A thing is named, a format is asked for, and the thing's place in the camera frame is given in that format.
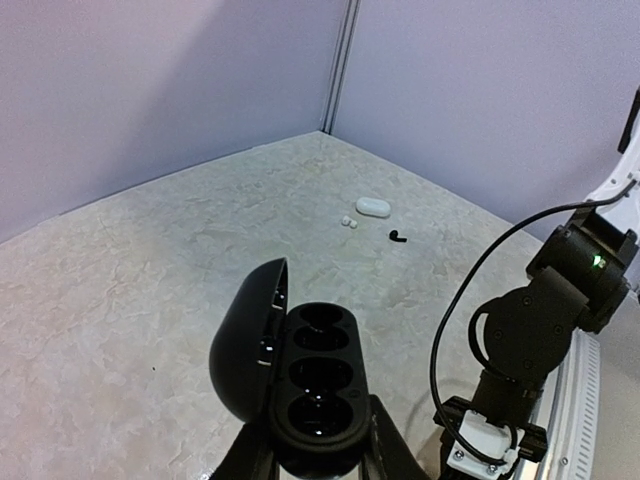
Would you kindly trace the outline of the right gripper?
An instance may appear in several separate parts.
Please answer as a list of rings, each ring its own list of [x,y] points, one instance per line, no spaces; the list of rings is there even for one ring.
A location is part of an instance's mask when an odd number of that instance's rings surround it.
[[[541,462],[548,449],[545,429],[527,424],[496,426],[453,396],[434,415],[440,436],[441,479],[514,479],[521,463]]]

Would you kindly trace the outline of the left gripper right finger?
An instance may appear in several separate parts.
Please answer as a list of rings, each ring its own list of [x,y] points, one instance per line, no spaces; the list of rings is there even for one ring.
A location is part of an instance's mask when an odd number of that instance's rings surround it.
[[[376,395],[370,395],[371,422],[360,467],[361,479],[428,480],[389,413]]]

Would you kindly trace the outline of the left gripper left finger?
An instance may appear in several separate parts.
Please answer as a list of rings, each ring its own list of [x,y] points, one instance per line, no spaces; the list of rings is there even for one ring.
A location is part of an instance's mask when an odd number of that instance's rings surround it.
[[[279,478],[279,466],[266,428],[245,424],[212,480],[274,480]]]

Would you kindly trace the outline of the black earbud charging case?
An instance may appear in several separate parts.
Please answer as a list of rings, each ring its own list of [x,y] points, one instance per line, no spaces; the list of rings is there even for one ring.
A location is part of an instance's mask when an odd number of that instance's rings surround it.
[[[361,463],[371,422],[357,321],[288,300],[286,259],[246,277],[212,341],[211,381],[243,426],[266,428],[279,475],[340,479]]]

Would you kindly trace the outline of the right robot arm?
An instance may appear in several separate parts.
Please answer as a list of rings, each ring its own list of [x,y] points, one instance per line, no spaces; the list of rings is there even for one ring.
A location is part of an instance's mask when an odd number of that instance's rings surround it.
[[[547,430],[534,422],[549,374],[576,330],[599,333],[630,291],[639,251],[639,110],[632,107],[609,177],[558,226],[526,269],[527,285],[482,304],[468,324],[482,366],[471,399],[436,400],[441,477],[509,479],[541,462]]]

